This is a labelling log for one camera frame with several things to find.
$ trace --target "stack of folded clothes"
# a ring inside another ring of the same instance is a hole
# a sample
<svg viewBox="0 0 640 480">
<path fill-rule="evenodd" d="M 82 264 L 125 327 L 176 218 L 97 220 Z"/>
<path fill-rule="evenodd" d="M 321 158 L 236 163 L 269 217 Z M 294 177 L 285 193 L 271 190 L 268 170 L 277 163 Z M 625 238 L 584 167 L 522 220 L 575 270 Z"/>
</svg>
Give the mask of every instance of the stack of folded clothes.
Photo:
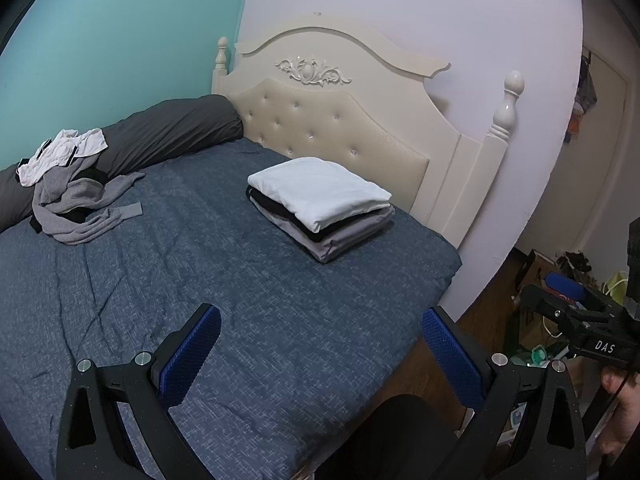
<svg viewBox="0 0 640 480">
<path fill-rule="evenodd" d="M 340 164 L 312 156 L 254 173 L 246 195 L 258 211 L 322 263 L 382 229 L 391 193 Z"/>
</svg>

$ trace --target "bed post finial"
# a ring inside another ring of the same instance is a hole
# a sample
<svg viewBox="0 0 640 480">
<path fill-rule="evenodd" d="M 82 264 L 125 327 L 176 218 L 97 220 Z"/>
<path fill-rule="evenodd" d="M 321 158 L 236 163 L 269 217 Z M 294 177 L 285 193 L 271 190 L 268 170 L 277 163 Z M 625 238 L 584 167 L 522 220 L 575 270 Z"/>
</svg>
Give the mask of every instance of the bed post finial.
<svg viewBox="0 0 640 480">
<path fill-rule="evenodd" d="M 226 46 L 229 44 L 228 39 L 222 36 L 218 40 L 218 54 L 216 55 L 216 66 L 213 69 L 213 77 L 211 78 L 211 93 L 219 94 L 221 91 L 220 80 L 226 75 Z"/>
<path fill-rule="evenodd" d="M 511 70 L 504 79 L 504 100 L 494 113 L 494 124 L 489 133 L 502 139 L 509 136 L 516 125 L 516 101 L 524 91 L 524 78 L 517 70 Z"/>
</svg>

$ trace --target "wooden floor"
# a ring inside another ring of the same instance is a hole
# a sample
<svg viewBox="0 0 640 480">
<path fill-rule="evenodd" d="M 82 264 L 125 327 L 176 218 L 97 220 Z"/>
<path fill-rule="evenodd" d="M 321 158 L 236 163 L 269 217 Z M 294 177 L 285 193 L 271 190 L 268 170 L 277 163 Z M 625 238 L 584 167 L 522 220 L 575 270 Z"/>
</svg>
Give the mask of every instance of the wooden floor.
<svg viewBox="0 0 640 480">
<path fill-rule="evenodd" d="M 458 321 L 459 327 L 471 334 L 489 353 L 502 351 L 507 319 L 514 310 L 511 299 L 516 293 L 514 278 L 524 259 L 523 254 L 512 251 L 485 290 Z M 456 399 L 422 338 L 375 395 L 367 413 L 359 417 L 357 423 L 385 399 L 398 394 L 414 394 L 426 399 L 452 430 L 457 430 L 462 423 L 465 408 Z"/>
</svg>

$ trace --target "teal wall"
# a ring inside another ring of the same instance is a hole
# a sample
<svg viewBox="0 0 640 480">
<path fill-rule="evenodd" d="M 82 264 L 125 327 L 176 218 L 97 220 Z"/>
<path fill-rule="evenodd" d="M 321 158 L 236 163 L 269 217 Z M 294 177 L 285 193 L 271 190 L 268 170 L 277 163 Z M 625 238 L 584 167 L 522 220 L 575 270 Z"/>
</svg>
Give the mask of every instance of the teal wall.
<svg viewBox="0 0 640 480">
<path fill-rule="evenodd" d="M 0 169 L 62 128 L 210 91 L 244 0 L 36 0 L 0 56 Z"/>
</svg>

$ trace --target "bed post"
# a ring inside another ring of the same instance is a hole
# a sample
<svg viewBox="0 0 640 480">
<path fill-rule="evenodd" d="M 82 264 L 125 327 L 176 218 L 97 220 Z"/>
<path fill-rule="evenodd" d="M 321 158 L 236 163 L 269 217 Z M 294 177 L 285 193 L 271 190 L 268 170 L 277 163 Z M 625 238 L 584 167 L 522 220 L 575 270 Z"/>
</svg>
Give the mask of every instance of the bed post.
<svg viewBox="0 0 640 480">
<path fill-rule="evenodd" d="M 498 173 L 507 151 L 509 136 L 516 125 L 516 101 L 523 91 L 522 74 L 512 70 L 504 79 L 504 99 L 494 113 L 494 122 L 484 136 L 460 198 L 442 231 L 442 235 L 454 247 L 462 243 Z"/>
<path fill-rule="evenodd" d="M 228 45 L 228 39 L 222 36 L 218 40 L 218 54 L 216 56 L 216 66 L 213 69 L 213 76 L 211 77 L 211 93 L 219 94 L 222 88 L 220 88 L 220 80 L 226 75 L 226 46 Z"/>
</svg>

